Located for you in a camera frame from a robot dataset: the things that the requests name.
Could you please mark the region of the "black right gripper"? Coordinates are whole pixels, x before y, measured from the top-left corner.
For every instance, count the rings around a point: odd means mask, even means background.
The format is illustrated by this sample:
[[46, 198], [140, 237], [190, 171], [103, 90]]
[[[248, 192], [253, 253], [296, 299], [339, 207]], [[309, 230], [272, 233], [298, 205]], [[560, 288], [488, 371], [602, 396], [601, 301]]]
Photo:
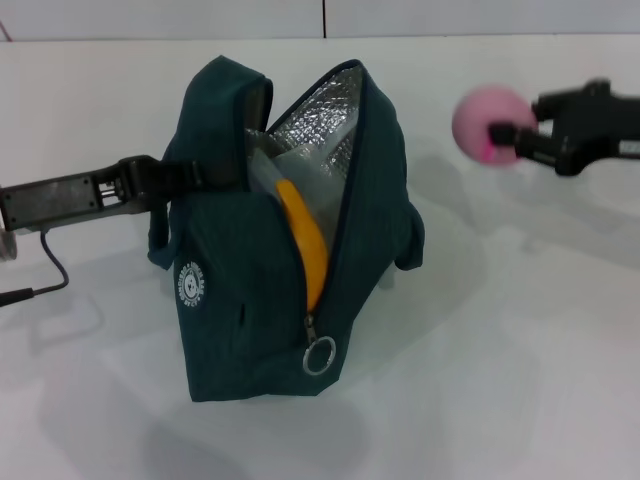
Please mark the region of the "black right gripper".
[[517, 158], [555, 164], [559, 176], [577, 176], [599, 160], [640, 161], [640, 96], [615, 93], [608, 80], [542, 93], [531, 109], [537, 121], [553, 120], [552, 138], [497, 122], [488, 128], [492, 144]]

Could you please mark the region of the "dark teal insulated bag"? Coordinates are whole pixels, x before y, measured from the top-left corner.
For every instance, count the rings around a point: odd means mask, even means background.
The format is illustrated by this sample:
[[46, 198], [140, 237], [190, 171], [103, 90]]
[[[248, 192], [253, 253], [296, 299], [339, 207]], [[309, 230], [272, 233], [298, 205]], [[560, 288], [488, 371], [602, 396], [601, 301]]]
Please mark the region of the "dark teal insulated bag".
[[[423, 261], [425, 230], [409, 199], [403, 132], [364, 65], [343, 62], [277, 120], [272, 82], [226, 57], [190, 82], [162, 161], [232, 160], [239, 181], [152, 212], [149, 260], [171, 270], [191, 398], [311, 396], [335, 383], [360, 310], [390, 267]], [[307, 311], [300, 253], [281, 201], [252, 191], [245, 130], [286, 150], [311, 144], [325, 174], [316, 217], [329, 252]]]

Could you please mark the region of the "clear plastic inner pouch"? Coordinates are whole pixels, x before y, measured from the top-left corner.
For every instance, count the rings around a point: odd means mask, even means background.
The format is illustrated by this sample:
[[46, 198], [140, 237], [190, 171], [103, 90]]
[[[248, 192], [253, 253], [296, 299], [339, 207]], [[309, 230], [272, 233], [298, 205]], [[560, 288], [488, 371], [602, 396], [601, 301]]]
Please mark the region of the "clear plastic inner pouch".
[[266, 132], [246, 129], [248, 183], [252, 191], [277, 197], [276, 183], [289, 180], [311, 214], [318, 217], [323, 206], [325, 174], [317, 162], [317, 149], [302, 144], [286, 150]]

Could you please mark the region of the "pink ball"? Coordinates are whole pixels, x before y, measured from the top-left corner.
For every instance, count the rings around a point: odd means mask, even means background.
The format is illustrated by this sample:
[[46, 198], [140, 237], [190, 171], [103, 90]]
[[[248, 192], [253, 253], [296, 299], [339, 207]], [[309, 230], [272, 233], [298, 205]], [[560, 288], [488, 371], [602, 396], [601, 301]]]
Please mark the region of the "pink ball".
[[486, 85], [470, 91], [458, 103], [452, 117], [452, 134], [459, 149], [470, 159], [488, 166], [507, 166], [518, 160], [513, 147], [492, 143], [489, 126], [512, 123], [537, 129], [530, 104], [514, 90]]

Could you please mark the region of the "yellow banana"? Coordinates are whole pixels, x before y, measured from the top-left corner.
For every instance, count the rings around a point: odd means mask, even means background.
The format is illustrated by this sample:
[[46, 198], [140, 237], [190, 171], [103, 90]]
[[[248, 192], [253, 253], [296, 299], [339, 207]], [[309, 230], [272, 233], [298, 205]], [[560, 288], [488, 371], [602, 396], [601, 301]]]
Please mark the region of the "yellow banana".
[[306, 307], [311, 312], [318, 303], [328, 273], [329, 252], [324, 236], [296, 186], [278, 180], [276, 192], [301, 256], [306, 280]]

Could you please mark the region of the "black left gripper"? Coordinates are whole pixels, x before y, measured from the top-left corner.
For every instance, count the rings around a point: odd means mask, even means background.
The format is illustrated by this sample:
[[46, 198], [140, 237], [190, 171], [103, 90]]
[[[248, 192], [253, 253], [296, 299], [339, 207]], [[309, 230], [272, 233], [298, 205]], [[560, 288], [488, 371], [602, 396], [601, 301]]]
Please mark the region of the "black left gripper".
[[8, 232], [44, 231], [146, 212], [146, 201], [223, 190], [238, 181], [231, 160], [205, 165], [136, 156], [98, 170], [2, 187], [0, 215]]

